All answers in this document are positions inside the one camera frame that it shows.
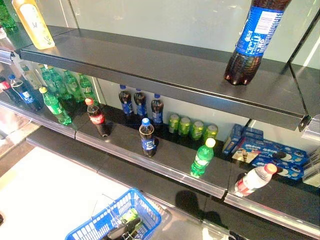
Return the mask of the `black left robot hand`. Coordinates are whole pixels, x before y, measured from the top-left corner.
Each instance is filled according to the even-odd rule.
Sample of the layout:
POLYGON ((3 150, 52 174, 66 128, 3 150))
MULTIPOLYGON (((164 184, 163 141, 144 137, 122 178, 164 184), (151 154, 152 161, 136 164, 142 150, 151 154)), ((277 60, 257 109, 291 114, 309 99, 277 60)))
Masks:
POLYGON ((141 222, 139 217, 128 221, 126 223, 121 223, 118 227, 113 228, 107 233, 106 237, 108 240, 117 240, 120 237, 124 237, 125 234, 130 234, 134 231, 137 224, 141 222))

